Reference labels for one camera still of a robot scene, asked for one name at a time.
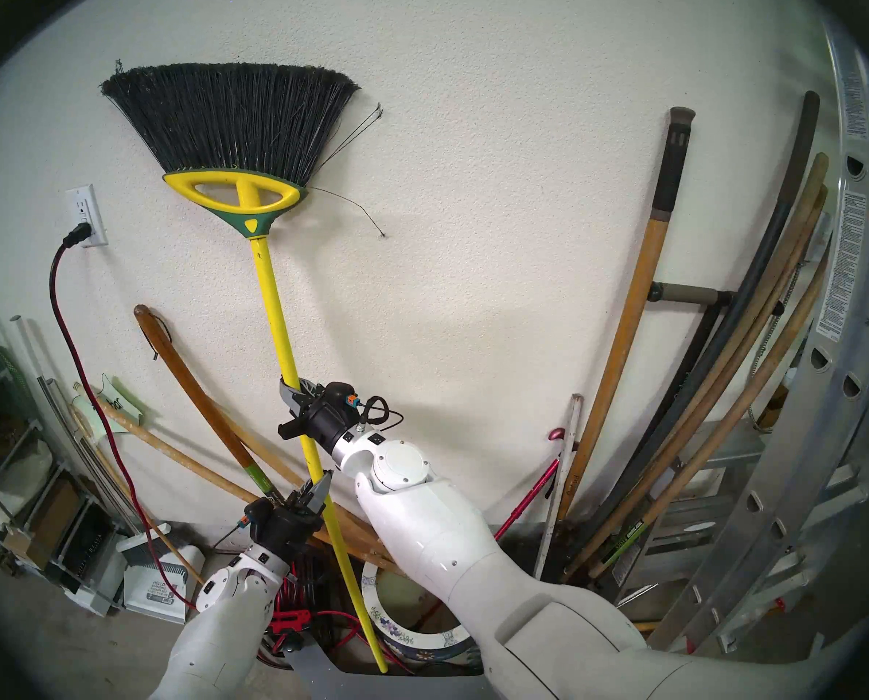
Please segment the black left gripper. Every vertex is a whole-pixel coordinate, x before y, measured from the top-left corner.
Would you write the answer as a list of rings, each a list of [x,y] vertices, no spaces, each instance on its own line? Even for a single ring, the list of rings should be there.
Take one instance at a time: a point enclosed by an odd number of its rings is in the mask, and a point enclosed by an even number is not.
[[[323,528],[323,510],[329,496],[333,470],[324,470],[311,487],[300,487],[288,495],[288,508],[271,503],[250,503],[252,544],[292,562],[309,539]]]

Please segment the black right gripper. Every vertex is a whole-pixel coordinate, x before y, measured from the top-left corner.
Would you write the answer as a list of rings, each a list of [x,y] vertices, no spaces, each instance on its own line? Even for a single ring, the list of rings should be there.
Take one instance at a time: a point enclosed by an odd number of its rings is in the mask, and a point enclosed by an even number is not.
[[[289,409],[300,410],[298,416],[278,426],[283,440],[306,435],[333,455],[338,441],[360,421],[354,387],[315,387],[310,380],[299,379],[299,387],[293,388],[283,375],[280,390]]]

